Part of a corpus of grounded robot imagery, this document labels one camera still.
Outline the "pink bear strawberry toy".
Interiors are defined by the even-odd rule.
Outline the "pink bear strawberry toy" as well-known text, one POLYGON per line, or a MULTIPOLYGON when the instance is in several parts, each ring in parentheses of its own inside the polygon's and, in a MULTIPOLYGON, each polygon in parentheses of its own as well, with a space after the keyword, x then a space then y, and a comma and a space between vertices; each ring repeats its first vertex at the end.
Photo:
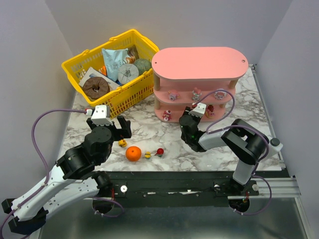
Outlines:
POLYGON ((163 112, 162 119, 163 119, 165 122, 170 121, 170 120, 171 120, 171 111, 170 111, 170 110, 165 110, 165 111, 163 112))

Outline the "pink bear donut toy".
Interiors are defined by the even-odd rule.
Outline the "pink bear donut toy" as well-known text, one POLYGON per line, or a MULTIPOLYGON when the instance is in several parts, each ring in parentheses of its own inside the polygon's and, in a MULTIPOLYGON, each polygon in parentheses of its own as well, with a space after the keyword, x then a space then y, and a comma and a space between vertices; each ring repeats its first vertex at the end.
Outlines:
POLYGON ((208 117, 210 119, 214 117, 215 111, 214 111, 214 106, 213 105, 208 105, 206 107, 205 115, 206 115, 206 117, 208 117))

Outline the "pink round planet toy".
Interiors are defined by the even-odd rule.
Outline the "pink round planet toy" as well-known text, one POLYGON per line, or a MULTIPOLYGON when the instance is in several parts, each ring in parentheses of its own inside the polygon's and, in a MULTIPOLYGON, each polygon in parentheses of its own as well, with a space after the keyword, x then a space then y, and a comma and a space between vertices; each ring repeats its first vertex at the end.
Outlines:
POLYGON ((177 90, 169 90, 168 97, 171 101, 175 101, 180 97, 180 94, 177 90))

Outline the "red strawberry figure toy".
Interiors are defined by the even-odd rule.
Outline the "red strawberry figure toy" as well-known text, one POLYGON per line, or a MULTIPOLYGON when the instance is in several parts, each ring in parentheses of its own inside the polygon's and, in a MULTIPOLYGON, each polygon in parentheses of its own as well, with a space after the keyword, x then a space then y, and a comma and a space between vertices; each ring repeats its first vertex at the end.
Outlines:
POLYGON ((159 148, 157 151, 156 151, 156 156, 158 157, 162 157, 164 154, 164 149, 163 148, 159 148))

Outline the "white ring pink figure toy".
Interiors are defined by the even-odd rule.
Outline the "white ring pink figure toy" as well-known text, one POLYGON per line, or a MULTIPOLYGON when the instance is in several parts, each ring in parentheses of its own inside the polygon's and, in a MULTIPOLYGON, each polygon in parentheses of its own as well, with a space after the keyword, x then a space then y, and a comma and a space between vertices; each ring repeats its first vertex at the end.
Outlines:
POLYGON ((216 100, 222 100, 227 96, 227 92, 224 89, 218 89, 215 93, 214 93, 214 97, 216 100))

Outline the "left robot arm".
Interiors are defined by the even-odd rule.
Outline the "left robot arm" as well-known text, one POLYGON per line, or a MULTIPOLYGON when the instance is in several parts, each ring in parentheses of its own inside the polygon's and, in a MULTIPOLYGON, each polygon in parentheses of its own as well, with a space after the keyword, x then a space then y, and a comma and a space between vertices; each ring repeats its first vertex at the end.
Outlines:
POLYGON ((104 163, 115 141, 131 138, 131 122, 117 117, 120 128, 113 121, 97 125, 87 119, 91 132, 84 141, 65 152, 43 180, 16 199, 5 199, 1 206, 8 214, 8 226, 15 234, 27 236, 40 229, 55 212, 75 201, 112 195, 113 184, 105 171, 95 167, 104 163))

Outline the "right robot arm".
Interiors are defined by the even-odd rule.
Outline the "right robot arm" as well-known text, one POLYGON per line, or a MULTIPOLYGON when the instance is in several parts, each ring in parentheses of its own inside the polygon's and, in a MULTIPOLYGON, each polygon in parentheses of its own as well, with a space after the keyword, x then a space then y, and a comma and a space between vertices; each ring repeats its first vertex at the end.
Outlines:
POLYGON ((283 148, 281 141, 267 137, 242 119, 232 125, 214 131, 201 131, 198 124, 204 115, 204 104, 186 107, 179 118, 181 139, 195 152, 206 152, 216 147, 228 146, 238 157, 232 180, 245 186, 262 160, 278 154, 283 148))

